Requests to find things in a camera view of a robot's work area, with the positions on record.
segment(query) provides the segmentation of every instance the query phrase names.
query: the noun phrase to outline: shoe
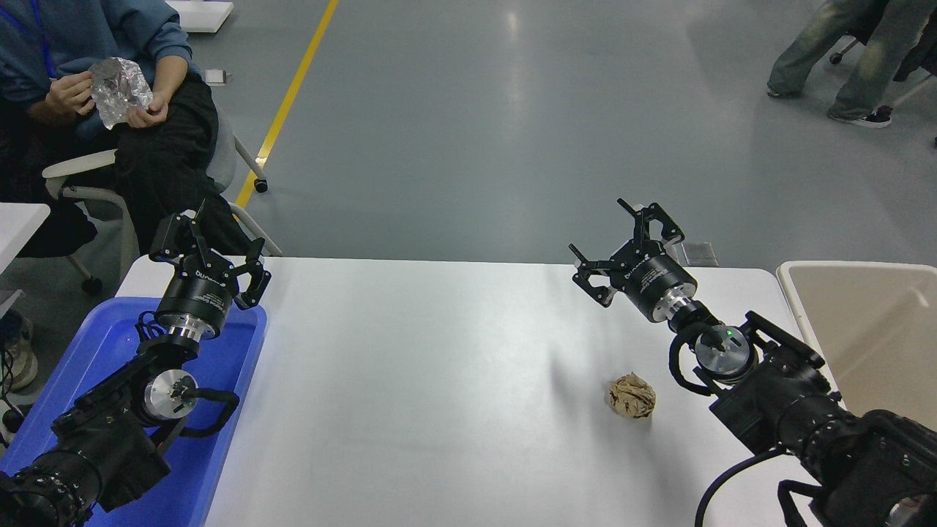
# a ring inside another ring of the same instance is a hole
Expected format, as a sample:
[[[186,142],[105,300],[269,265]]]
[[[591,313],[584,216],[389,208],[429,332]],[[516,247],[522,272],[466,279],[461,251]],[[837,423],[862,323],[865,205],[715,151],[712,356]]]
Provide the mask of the shoe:
[[[767,88],[766,93],[767,93],[767,96],[770,97],[770,98],[797,98],[797,97],[800,97],[800,92],[793,92],[793,93],[789,93],[789,94],[783,94],[783,93],[781,93],[781,92],[776,92],[776,91],[774,91],[774,89],[773,89],[771,86],[769,86],[769,87]]]
[[[833,119],[834,121],[849,123],[850,125],[856,125],[862,128],[885,128],[891,124],[891,114],[886,112],[870,113],[861,119],[846,119],[843,117],[837,117],[830,112],[826,112],[826,116],[830,119]]]
[[[5,324],[0,324],[4,326],[0,329],[7,330],[0,332],[3,333],[0,339],[0,353],[4,359],[3,388],[16,392],[36,379],[39,363],[33,353],[33,322],[19,313],[7,315],[10,318],[4,317]],[[9,373],[6,372],[7,365],[11,366]]]

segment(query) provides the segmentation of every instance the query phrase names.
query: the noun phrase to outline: hand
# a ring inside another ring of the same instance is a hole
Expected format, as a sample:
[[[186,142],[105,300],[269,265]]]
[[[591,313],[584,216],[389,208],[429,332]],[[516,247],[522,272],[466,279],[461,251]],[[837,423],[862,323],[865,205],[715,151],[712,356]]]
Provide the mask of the hand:
[[[126,123],[131,128],[152,128],[166,122],[170,112],[169,98],[159,92],[153,93],[153,102],[146,110],[135,106],[126,111]]]
[[[52,81],[46,104],[59,115],[87,115],[95,108],[91,98],[91,72],[76,73]]]

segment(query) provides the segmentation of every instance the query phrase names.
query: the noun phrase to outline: sleeve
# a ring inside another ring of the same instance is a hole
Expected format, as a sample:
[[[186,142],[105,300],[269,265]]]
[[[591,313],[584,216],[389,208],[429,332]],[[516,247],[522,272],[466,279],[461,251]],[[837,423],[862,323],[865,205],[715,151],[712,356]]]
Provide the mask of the sleeve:
[[[41,102],[49,91],[49,86],[41,86],[17,72],[15,68],[0,62],[0,95],[9,102],[14,102],[24,110],[29,110]]]
[[[179,13],[169,4],[155,0],[101,0],[111,28],[127,38],[155,62],[175,55],[192,62],[188,35],[179,25]]]

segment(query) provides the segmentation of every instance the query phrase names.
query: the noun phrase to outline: black pants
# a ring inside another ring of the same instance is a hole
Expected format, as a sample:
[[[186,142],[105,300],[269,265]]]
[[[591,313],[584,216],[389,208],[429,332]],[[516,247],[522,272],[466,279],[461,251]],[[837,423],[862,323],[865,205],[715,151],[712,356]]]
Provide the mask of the black pants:
[[[19,256],[66,256],[95,239],[97,229],[75,203],[46,192],[42,169],[61,159],[39,132],[18,106],[0,98],[0,202],[45,203],[51,210]]]
[[[70,130],[40,129],[37,136],[44,157],[52,162],[117,148],[111,179],[126,202],[141,254],[150,251],[163,218],[200,206],[201,231],[208,245],[222,254],[245,254],[249,240],[205,173],[215,151],[217,119],[211,88],[189,74],[161,125],[143,129],[117,125],[91,144],[78,143]],[[89,179],[91,184],[107,183],[100,174]]]

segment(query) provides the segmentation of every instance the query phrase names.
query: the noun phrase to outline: crumpled paper ball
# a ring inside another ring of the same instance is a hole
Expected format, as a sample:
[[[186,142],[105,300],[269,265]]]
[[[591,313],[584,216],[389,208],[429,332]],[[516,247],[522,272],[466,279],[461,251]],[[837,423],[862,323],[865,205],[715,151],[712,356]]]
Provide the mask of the crumpled paper ball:
[[[105,128],[126,122],[126,111],[134,106],[147,108],[153,91],[143,77],[140,65],[132,60],[111,57],[90,67],[91,98]]]
[[[634,372],[621,377],[608,385],[606,402],[623,417],[640,419],[654,411],[657,394],[654,388],[638,377]]]

